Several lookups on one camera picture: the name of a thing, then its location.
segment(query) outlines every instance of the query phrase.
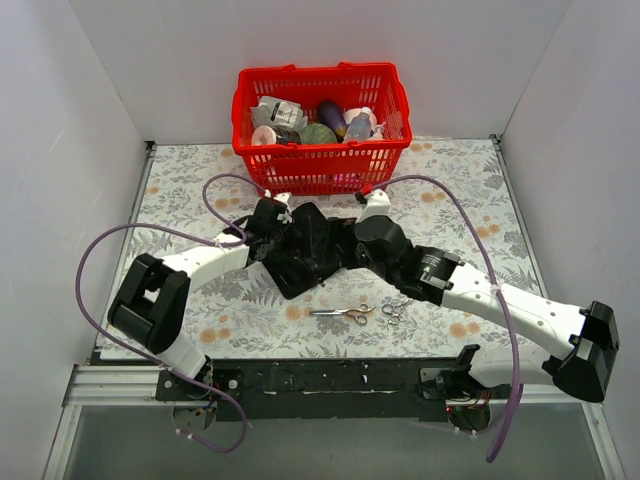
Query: silver scissors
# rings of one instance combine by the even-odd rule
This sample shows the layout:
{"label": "silver scissors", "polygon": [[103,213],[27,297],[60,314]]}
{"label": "silver scissors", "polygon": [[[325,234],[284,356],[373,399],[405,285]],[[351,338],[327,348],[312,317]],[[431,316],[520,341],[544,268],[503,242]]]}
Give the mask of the silver scissors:
{"label": "silver scissors", "polygon": [[369,305],[363,303],[360,308],[345,308],[343,310],[314,310],[310,315],[318,317],[349,317],[353,318],[356,323],[362,327],[367,324],[367,316],[365,314],[371,312],[376,307],[369,308]]}
{"label": "silver scissors", "polygon": [[400,317],[411,301],[412,300],[410,298],[407,298],[405,301],[391,300],[382,306],[382,314],[389,317],[389,320],[387,320],[387,328],[390,326],[395,327],[400,324]]}

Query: floral tablecloth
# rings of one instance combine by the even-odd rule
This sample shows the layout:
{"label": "floral tablecloth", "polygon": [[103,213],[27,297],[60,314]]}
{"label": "floral tablecloth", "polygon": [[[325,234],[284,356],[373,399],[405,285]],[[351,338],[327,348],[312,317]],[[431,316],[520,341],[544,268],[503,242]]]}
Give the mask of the floral tablecloth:
{"label": "floral tablecloth", "polygon": [[[201,188],[217,173],[246,175],[229,145],[158,147],[138,220],[213,238],[221,222],[204,207]],[[415,139],[394,176],[424,173],[444,182],[462,201],[485,243],[499,277],[540,294],[531,259],[495,150],[490,140]],[[390,217],[414,244],[460,255],[485,270],[471,234],[446,195],[431,184],[407,181],[388,188]],[[253,187],[235,179],[212,185],[209,198],[219,211],[238,218],[253,211]],[[327,216],[358,216],[351,195],[294,198],[291,206],[314,201]],[[143,252],[178,253],[193,243],[168,234],[137,229],[128,245],[127,263]],[[126,269],[118,272],[119,283]],[[506,330],[465,312],[413,302],[397,327],[387,327],[380,307],[402,296],[373,273],[341,271],[305,294],[285,300],[262,265],[231,272],[206,284],[189,298],[183,330],[212,358],[417,357],[456,356],[468,343],[502,344]],[[315,318],[314,309],[377,308],[366,326],[348,318]],[[106,341],[103,359],[131,354]]]}

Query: red basket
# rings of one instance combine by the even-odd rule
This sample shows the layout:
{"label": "red basket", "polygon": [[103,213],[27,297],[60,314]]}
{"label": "red basket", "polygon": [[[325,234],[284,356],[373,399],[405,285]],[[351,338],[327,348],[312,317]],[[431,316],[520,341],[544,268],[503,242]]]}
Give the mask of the red basket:
{"label": "red basket", "polygon": [[[346,111],[369,107],[386,123],[384,140],[329,145],[251,145],[250,107],[262,95],[299,103],[309,121],[322,100]],[[258,184],[272,193],[333,195],[388,180],[402,150],[411,143],[409,104],[391,63],[340,63],[337,67],[252,68],[238,76],[233,97],[233,150]]]}

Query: white wall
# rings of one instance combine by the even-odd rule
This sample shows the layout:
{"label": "white wall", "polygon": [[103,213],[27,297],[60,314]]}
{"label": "white wall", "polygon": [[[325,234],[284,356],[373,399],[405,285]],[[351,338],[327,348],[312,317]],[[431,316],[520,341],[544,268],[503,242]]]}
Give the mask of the white wall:
{"label": "white wall", "polygon": [[640,3],[574,0],[504,135],[551,295],[613,306],[621,338],[605,413],[640,478]]}
{"label": "white wall", "polygon": [[197,143],[241,69],[342,60],[394,62],[417,134],[502,133],[570,0],[70,1],[142,136]]}
{"label": "white wall", "polygon": [[[39,478],[71,368],[95,338],[75,268],[126,220],[144,144],[66,0],[0,2],[0,65],[0,478]],[[91,262],[97,314],[120,243]]]}

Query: white bottle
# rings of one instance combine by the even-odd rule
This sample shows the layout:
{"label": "white bottle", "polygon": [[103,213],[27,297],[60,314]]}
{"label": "white bottle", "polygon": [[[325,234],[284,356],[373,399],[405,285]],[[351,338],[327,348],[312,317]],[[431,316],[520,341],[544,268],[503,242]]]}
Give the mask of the white bottle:
{"label": "white bottle", "polygon": [[373,127],[373,135],[368,140],[384,140],[384,124]]}
{"label": "white bottle", "polygon": [[366,142],[371,135],[371,109],[369,107],[362,107],[360,115],[351,121],[351,125],[347,129],[347,133],[344,136],[344,142]]}

